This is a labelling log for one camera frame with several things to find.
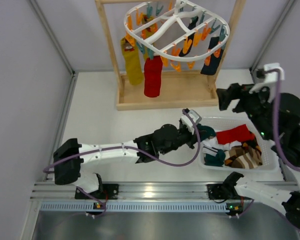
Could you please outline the mustard yellow plain sock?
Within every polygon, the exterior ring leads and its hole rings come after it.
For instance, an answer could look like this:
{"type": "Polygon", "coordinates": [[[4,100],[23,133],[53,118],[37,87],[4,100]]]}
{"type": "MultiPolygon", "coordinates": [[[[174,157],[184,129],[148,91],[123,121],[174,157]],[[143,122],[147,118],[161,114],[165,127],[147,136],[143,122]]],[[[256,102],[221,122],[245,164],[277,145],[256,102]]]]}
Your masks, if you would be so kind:
{"type": "MultiPolygon", "coordinates": [[[[142,19],[141,22],[142,24],[147,24],[148,22],[152,21],[154,18],[152,16],[148,17],[146,14],[142,15],[142,19]]],[[[145,40],[147,38],[149,38],[150,36],[152,36],[156,30],[158,28],[157,23],[152,24],[151,26],[143,29],[141,31],[141,37],[145,40]]],[[[144,46],[144,53],[143,53],[143,59],[144,61],[146,61],[149,58],[149,54],[148,54],[148,48],[146,46],[144,46]]]]}

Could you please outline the mustard yellow bear sock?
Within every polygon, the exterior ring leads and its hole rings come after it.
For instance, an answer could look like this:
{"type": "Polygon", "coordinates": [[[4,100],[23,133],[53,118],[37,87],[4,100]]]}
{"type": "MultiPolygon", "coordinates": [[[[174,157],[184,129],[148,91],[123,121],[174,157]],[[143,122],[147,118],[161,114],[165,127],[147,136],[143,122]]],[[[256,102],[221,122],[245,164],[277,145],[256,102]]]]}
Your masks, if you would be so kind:
{"type": "Polygon", "coordinates": [[[132,46],[124,37],[120,40],[120,49],[125,61],[129,83],[133,86],[141,84],[144,80],[144,74],[141,69],[138,48],[132,46]]]}

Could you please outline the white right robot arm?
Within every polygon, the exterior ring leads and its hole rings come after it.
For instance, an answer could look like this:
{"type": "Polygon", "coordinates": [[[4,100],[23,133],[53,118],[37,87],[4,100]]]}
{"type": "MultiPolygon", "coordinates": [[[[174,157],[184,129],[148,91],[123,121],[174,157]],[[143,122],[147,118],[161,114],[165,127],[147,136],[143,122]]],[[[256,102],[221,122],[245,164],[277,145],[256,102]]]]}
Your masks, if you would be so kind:
{"type": "Polygon", "coordinates": [[[231,173],[222,183],[229,195],[256,200],[281,214],[300,230],[300,99],[278,92],[269,102],[270,88],[254,90],[253,84],[231,84],[216,90],[219,109],[226,110],[238,100],[234,113],[246,113],[263,140],[274,141],[272,151],[293,174],[297,191],[281,190],[253,181],[241,173],[231,173]]]}

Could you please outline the teal green sock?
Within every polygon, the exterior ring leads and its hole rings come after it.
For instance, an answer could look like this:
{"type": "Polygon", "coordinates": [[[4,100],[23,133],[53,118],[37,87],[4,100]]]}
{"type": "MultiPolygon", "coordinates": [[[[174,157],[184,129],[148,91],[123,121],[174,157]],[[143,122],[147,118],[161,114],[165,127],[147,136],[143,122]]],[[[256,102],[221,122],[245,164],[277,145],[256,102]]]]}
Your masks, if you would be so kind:
{"type": "Polygon", "coordinates": [[[204,141],[206,139],[211,139],[216,137],[216,132],[215,130],[207,125],[202,125],[202,124],[198,124],[197,125],[197,129],[199,131],[199,135],[200,135],[200,141],[204,141]]]}

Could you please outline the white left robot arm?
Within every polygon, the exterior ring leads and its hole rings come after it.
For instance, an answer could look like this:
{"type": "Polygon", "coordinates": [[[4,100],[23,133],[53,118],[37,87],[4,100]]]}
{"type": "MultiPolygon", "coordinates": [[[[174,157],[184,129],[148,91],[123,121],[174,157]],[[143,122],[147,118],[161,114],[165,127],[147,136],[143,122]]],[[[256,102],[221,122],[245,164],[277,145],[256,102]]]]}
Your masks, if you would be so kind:
{"type": "Polygon", "coordinates": [[[115,163],[146,164],[160,162],[165,155],[187,145],[201,146],[197,124],[179,120],[179,126],[165,124],[153,133],[116,144],[83,144],[68,139],[53,154],[54,183],[74,185],[90,194],[102,190],[98,166],[115,163]]]}

